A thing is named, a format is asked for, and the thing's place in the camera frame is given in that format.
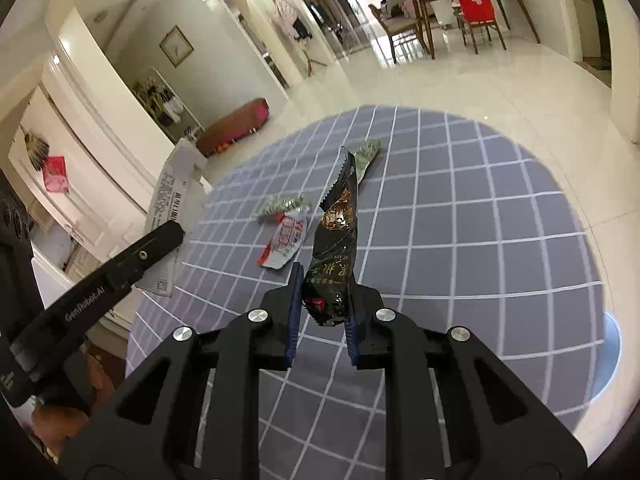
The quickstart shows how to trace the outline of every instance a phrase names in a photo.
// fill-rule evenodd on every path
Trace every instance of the red and white snack package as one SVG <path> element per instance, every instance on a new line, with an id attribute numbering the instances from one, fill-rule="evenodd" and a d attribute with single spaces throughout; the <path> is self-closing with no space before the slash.
<path id="1" fill-rule="evenodd" d="M 69 180 L 66 177 L 65 157 L 48 156 L 42 167 L 44 188 L 50 193 L 68 193 Z"/>
<path id="2" fill-rule="evenodd" d="M 276 216 L 278 227 L 262 256 L 258 258 L 258 265 L 281 269 L 296 254 L 306 237 L 308 211 L 309 207 L 305 205 Z"/>

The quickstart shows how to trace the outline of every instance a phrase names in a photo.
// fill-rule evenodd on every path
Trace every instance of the human hand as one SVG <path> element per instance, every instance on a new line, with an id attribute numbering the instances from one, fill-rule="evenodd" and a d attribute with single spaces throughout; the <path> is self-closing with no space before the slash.
<path id="1" fill-rule="evenodd" d="M 113 382 L 94 357 L 87 355 L 86 358 L 89 382 L 95 390 L 95 400 L 91 406 L 93 413 L 113 393 Z M 67 439 L 80 431 L 88 421 L 85 413 L 66 406 L 43 406 L 37 403 L 31 414 L 33 433 L 55 456 L 60 456 Z"/>

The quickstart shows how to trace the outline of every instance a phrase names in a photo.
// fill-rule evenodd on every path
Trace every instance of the round table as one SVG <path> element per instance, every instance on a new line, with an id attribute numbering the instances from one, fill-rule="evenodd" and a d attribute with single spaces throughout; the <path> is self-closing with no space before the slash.
<path id="1" fill-rule="evenodd" d="M 172 298 L 149 295 L 132 327 L 130 372 L 174 328 L 222 328 L 286 283 L 256 263 L 275 225 L 264 197 L 318 204 L 365 139 L 384 150 L 358 191 L 359 282 L 422 327 L 464 325 L 571 430 L 590 400 L 602 342 L 602 284 L 580 222 L 549 171 L 484 124 L 432 110 L 361 107 L 266 148 L 213 190 L 188 237 Z M 296 255 L 305 269 L 321 210 Z M 344 329 L 303 312 L 293 368 L 260 375 L 265 478 L 383 478 L 382 371 L 357 371 Z"/>

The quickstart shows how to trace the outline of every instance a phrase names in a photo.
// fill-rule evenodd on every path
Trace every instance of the dark doorway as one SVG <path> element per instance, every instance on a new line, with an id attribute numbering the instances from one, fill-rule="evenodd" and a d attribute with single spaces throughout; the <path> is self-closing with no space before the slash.
<path id="1" fill-rule="evenodd" d="M 604 1 L 574 0 L 574 2 L 584 51 L 581 65 L 602 82 L 611 86 L 611 45 Z M 593 30 L 593 13 L 597 30 Z"/>

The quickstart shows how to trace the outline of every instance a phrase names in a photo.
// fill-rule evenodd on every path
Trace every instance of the tiled floor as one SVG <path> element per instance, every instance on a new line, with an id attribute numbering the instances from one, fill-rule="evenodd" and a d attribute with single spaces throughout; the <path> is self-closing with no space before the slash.
<path id="1" fill-rule="evenodd" d="M 522 144 L 551 170 L 578 213 L 604 282 L 606 308 L 622 327 L 618 373 L 576 431 L 593 460 L 640 389 L 640 152 L 609 119 L 609 88 L 544 46 L 505 37 L 508 51 L 480 41 L 475 56 L 462 46 L 458 30 L 435 31 L 435 60 L 409 45 L 397 66 L 385 61 L 390 52 L 383 38 L 379 48 L 342 59 L 291 89 L 282 113 L 258 135 L 212 158 L 206 176 L 217 180 L 298 128 L 362 104 L 452 112 Z"/>

